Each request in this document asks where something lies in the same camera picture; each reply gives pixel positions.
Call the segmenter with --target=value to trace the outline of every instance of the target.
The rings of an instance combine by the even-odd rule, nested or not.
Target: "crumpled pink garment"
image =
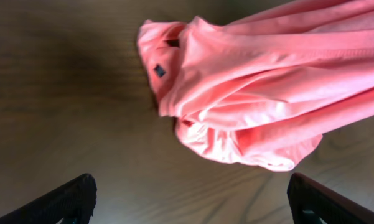
[[[294,1],[226,26],[146,21],[138,47],[159,114],[207,159],[291,170],[322,133],[374,115],[374,0]]]

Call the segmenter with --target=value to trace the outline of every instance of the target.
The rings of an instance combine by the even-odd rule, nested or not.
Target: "pink fabric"
[[[146,21],[138,46],[159,114],[207,159],[291,170],[322,133],[374,115],[374,0],[294,1],[226,26]]]

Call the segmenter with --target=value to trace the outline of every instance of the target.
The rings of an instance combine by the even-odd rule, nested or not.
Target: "dark wood surface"
[[[145,19],[225,24],[281,2],[0,0],[0,216],[89,172],[91,223],[292,223],[291,173],[183,147],[135,46]],[[326,134],[295,171],[374,210],[374,117]]]

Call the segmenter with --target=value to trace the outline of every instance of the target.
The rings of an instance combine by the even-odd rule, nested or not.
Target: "pink cloth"
[[[374,0],[294,1],[226,26],[146,21],[138,46],[159,114],[207,159],[291,170],[322,133],[374,115]]]

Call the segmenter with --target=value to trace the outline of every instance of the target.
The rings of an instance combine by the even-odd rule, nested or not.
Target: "wooden table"
[[[282,1],[0,0],[0,216],[89,172],[91,223],[292,223],[291,173],[219,164],[158,117],[136,51],[145,19],[226,24]],[[374,210],[374,117],[295,171]]]

